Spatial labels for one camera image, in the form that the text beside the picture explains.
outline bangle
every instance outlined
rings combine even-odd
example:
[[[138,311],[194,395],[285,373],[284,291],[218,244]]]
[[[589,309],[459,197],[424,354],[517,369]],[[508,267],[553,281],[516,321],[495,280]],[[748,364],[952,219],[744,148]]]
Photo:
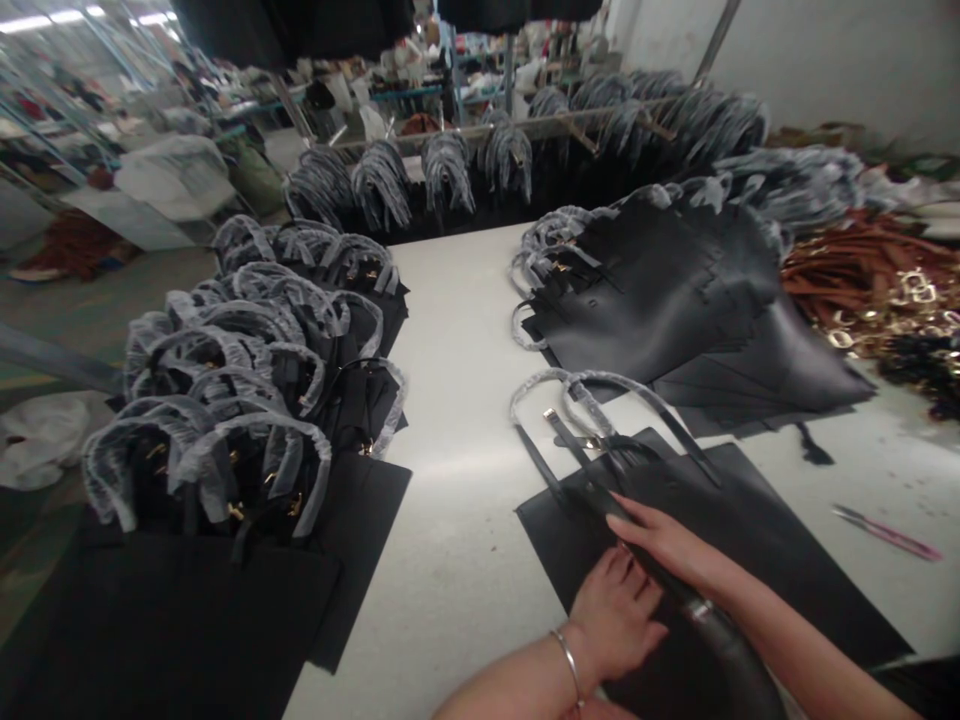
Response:
[[[570,666],[570,672],[573,673],[573,684],[577,688],[577,717],[579,717],[580,711],[583,706],[587,704],[587,701],[583,699],[583,691],[580,690],[580,675],[577,673],[577,662],[573,659],[573,653],[570,652],[570,646],[567,644],[567,639],[563,636],[563,633],[559,630],[551,630],[550,634],[560,643],[563,654],[567,656],[567,664]]]

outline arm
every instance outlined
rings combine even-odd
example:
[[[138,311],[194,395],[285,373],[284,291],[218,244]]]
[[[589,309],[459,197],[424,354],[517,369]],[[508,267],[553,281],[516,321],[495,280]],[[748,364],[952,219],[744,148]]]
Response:
[[[916,720],[770,588],[676,520],[617,498],[643,527],[612,515],[610,529],[647,550],[722,607],[811,720]]]
[[[601,682],[638,667],[666,636],[650,622],[662,591],[647,582],[624,550],[611,548],[587,576],[561,627],[577,666],[580,690],[590,697]],[[447,700],[434,720],[556,720],[577,703],[577,686],[560,643],[552,635],[498,660]],[[591,700],[583,718],[620,718]]]

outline hand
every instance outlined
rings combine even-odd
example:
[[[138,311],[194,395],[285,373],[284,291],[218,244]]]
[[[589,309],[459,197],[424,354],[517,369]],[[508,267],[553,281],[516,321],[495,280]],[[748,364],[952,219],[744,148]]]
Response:
[[[580,720],[637,720],[637,716],[632,712],[597,697],[587,700],[579,714],[574,708],[563,716],[563,720],[577,720],[577,718]]]
[[[719,601],[735,587],[744,571],[733,560],[708,545],[666,513],[614,494],[639,522],[633,525],[607,515],[607,525],[622,540],[639,545],[663,567],[692,585],[708,599]]]
[[[623,677],[639,667],[667,635],[667,628],[650,622],[663,590],[647,579],[633,556],[610,548],[583,581],[570,622],[563,632],[586,695],[607,680]]]

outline white wall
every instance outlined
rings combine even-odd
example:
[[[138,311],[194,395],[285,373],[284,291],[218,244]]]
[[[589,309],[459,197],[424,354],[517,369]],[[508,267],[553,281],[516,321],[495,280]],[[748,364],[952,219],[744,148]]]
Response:
[[[724,0],[619,3],[639,5],[632,31],[608,25],[629,33],[623,70],[679,68],[690,79]],[[918,149],[960,151],[953,0],[743,0],[711,77],[764,98],[775,127],[859,122]]]

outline fluorescent light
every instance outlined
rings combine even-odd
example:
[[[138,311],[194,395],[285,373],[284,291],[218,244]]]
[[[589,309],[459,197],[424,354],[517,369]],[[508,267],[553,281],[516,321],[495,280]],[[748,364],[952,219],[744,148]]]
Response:
[[[50,13],[50,19],[57,25],[67,25],[72,22],[82,22],[83,13],[79,10],[62,10],[57,13]]]
[[[167,22],[167,14],[154,13],[153,15],[141,15],[140,17],[137,18],[137,22],[139,22],[143,26],[163,25],[163,23]]]
[[[13,33],[23,32],[24,30],[36,30],[37,28],[49,27],[53,21],[46,15],[31,15],[30,17],[11,20],[7,23],[0,23],[0,33],[12,35]]]

